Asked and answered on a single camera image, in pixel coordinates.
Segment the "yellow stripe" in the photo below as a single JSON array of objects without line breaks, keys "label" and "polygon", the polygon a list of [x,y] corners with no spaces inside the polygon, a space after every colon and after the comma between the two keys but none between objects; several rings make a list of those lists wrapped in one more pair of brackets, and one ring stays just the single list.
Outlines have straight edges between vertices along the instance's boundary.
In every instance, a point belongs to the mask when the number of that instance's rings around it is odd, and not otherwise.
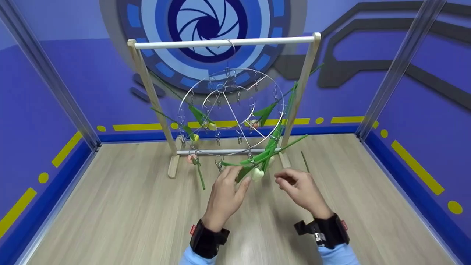
[{"label": "yellow stripe", "polygon": [[360,123],[363,118],[363,116],[332,117],[330,123]]},{"label": "yellow stripe", "polygon": [[[234,127],[237,126],[236,121],[215,121],[217,127]],[[198,122],[189,122],[188,127],[196,129],[200,127]]]},{"label": "yellow stripe", "polygon": [[445,189],[425,170],[409,152],[394,140],[391,147],[409,165],[409,167],[419,176],[419,178],[432,190],[435,195],[440,195]]},{"label": "yellow stripe", "polygon": [[37,192],[29,188],[23,196],[15,203],[8,213],[0,220],[0,239],[8,231],[11,225],[18,219],[20,214],[26,209]]},{"label": "yellow stripe", "polygon": [[[294,125],[305,125],[309,124],[310,118],[297,118],[294,120]],[[265,122],[265,125],[274,126],[278,122],[278,119],[268,119]],[[236,121],[215,121],[217,127],[235,127],[237,126]],[[178,124],[171,123],[170,127],[172,129],[178,129]],[[196,129],[200,127],[198,122],[189,122],[188,127]],[[161,130],[162,126],[158,123],[153,124],[120,124],[113,125],[115,131],[147,131],[147,130]]]},{"label": "yellow stripe", "polygon": [[147,124],[119,124],[113,125],[113,129],[117,132],[123,131],[151,131],[161,130],[160,123],[147,123]]},{"label": "yellow stripe", "polygon": [[75,133],[72,138],[65,144],[65,146],[60,150],[56,157],[52,160],[52,164],[55,167],[59,167],[62,161],[70,154],[72,149],[77,145],[77,143],[82,139],[82,134],[80,132]]},{"label": "yellow stripe", "polygon": [[[294,119],[294,125],[306,125],[309,124],[311,118],[296,118]],[[281,124],[284,125],[286,119],[281,120]],[[265,122],[265,126],[275,126],[278,123],[278,119],[268,119]]]}]

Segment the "wrist strap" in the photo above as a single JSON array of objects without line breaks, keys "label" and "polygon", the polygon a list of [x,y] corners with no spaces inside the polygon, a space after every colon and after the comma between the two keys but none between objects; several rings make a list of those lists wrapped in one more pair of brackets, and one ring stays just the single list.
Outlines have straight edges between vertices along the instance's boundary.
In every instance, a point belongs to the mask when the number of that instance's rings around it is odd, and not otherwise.
[{"label": "wrist strap", "polygon": [[213,232],[200,219],[190,240],[191,249],[204,258],[213,258],[218,254],[219,245],[226,244],[229,233],[224,228],[220,232]]},{"label": "wrist strap", "polygon": [[327,220],[315,219],[309,224],[300,221],[294,224],[294,228],[298,235],[314,235],[318,246],[333,249],[337,245],[350,243],[347,231],[345,231],[337,214]]}]

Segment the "left hand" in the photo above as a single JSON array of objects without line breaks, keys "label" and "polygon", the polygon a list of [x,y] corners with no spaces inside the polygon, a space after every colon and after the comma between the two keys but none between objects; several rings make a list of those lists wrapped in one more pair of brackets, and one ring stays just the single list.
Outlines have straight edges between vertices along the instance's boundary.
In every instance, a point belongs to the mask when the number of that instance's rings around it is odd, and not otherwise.
[{"label": "left hand", "polygon": [[247,176],[236,190],[235,181],[241,169],[241,166],[226,166],[212,185],[206,213],[201,218],[207,229],[221,231],[229,217],[242,205],[251,178]]}]

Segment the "wooden floor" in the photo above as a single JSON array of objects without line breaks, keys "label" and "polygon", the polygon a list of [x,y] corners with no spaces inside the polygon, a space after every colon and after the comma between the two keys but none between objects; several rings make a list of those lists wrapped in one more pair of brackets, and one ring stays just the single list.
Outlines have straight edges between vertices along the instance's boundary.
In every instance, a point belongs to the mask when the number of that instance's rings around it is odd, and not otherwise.
[{"label": "wooden floor", "polygon": [[[201,145],[217,148],[213,141]],[[240,147],[223,140],[221,148]],[[215,157],[201,157],[202,190],[195,166],[182,157],[171,180],[169,151],[155,142],[103,145],[28,264],[177,264],[218,171]],[[345,219],[361,264],[453,264],[354,135],[308,136],[292,146],[292,166],[305,170],[300,151],[327,203]],[[293,224],[312,217],[278,189],[278,170],[276,157],[269,175],[251,184],[226,225],[231,234],[217,264],[322,264],[312,237],[296,235]]]}]

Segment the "wooden stand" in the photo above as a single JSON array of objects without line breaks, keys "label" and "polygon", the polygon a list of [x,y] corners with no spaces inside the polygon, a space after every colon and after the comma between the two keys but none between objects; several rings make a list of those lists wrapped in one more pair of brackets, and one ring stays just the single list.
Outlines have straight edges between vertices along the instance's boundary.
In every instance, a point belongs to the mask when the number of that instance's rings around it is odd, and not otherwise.
[{"label": "wooden stand", "polygon": [[[146,64],[142,58],[140,49],[168,49],[168,48],[183,48],[183,47],[212,47],[212,46],[234,46],[234,45],[263,45],[263,44],[288,44],[288,43],[309,43],[308,52],[302,66],[300,79],[298,81],[298,87],[295,90],[295,97],[293,105],[290,108],[287,118],[287,124],[284,131],[284,136],[280,139],[281,144],[278,143],[278,147],[284,147],[287,145],[291,131],[294,125],[294,119],[298,113],[299,104],[301,102],[306,83],[308,82],[311,67],[316,58],[316,53],[319,48],[321,34],[314,33],[312,37],[288,37],[288,38],[265,38],[265,39],[241,39],[241,40],[215,40],[215,41],[180,41],[180,42],[156,42],[156,43],[137,43],[135,39],[128,40],[128,48],[136,66],[137,72],[142,78],[144,87],[146,88],[147,94],[150,98],[152,107],[156,110],[163,112],[160,107],[160,102],[157,94],[154,90],[154,84],[150,78],[149,72],[147,71]],[[167,124],[167,120],[164,116],[156,113],[157,119],[162,126],[165,139],[167,140],[172,157],[170,159],[168,176],[174,179],[177,175],[177,167],[180,155],[178,151],[181,149],[181,141],[177,137],[173,139],[170,127]],[[291,163],[286,154],[279,153],[283,167],[291,167]]]}]

